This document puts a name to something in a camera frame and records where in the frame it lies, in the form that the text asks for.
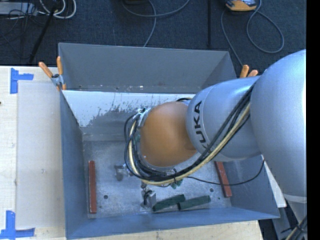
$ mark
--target small metal part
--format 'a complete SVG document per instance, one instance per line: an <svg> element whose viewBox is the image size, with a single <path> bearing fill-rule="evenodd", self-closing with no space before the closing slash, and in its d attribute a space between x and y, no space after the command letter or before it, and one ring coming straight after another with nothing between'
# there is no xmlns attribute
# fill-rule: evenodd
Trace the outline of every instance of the small metal part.
<svg viewBox="0 0 320 240"><path fill-rule="evenodd" d="M88 162L89 171L89 212L97 213L97 192L96 192L96 165L95 161Z"/></svg>
<svg viewBox="0 0 320 240"><path fill-rule="evenodd" d="M129 170L125 164L123 165L114 165L115 169L115 178L120 182L123 180L124 176L129 175Z"/></svg>
<svg viewBox="0 0 320 240"><path fill-rule="evenodd" d="M143 202L140 204L141 207L148 209L153 207L156 204L157 202L156 192L152 191L149 188L145 188L143 189L143 191L141 191L141 195L143 199Z"/></svg>

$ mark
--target green object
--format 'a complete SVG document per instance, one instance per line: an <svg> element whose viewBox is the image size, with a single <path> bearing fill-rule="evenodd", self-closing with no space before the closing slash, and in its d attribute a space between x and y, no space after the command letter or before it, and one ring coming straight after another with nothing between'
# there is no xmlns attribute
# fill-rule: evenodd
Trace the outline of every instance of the green object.
<svg viewBox="0 0 320 240"><path fill-rule="evenodd" d="M182 201L178 203L179 210L189 209L195 206L200 206L203 204L207 204L211 202L211 198L209 195L203 195L200 197L195 197L186 201Z"/></svg>
<svg viewBox="0 0 320 240"><path fill-rule="evenodd" d="M179 195L175 195L173 197L161 200L159 202L157 202L153 207L152 210L154 212L160 211L164 208L170 207L170 206L174 206L178 203L184 202L186 200L185 195L184 194L179 194Z"/></svg>

